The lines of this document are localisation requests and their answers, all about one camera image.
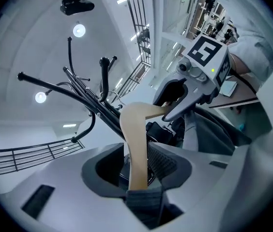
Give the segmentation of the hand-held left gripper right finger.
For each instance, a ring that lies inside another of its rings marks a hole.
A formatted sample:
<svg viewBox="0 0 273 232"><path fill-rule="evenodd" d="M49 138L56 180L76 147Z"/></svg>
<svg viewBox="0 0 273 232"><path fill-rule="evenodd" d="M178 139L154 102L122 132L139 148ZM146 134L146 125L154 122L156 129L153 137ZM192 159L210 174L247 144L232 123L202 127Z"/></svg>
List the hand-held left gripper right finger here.
<svg viewBox="0 0 273 232"><path fill-rule="evenodd" d="M160 232L235 232L273 199L273 131L236 148L232 156L153 146L192 166L186 181L166 192L183 214L160 226Z"/></svg>

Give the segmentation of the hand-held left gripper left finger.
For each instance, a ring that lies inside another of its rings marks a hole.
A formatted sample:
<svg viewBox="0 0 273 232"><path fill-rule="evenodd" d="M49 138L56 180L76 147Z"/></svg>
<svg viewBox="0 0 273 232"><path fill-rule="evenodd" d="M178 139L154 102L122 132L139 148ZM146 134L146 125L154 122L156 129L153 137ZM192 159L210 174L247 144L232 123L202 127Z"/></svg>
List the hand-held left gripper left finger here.
<svg viewBox="0 0 273 232"><path fill-rule="evenodd" d="M12 191L0 194L0 203L30 232L146 232L148 228L122 199L95 194L81 178L82 166L87 160L123 145L111 144L53 160ZM54 187L54 191L39 217L33 219L21 208L41 185Z"/></svg>

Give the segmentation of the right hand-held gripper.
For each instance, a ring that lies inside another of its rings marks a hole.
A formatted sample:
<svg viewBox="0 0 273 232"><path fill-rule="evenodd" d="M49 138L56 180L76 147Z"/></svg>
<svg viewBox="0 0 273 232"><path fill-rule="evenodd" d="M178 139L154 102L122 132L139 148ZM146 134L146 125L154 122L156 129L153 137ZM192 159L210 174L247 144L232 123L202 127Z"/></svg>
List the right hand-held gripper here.
<svg viewBox="0 0 273 232"><path fill-rule="evenodd" d="M229 51L225 44L199 35L183 51L176 72L184 76L165 79L153 98L153 105L162 106L171 102L163 121L171 122L184 115L196 103L211 103L219 94L230 71Z"/></svg>

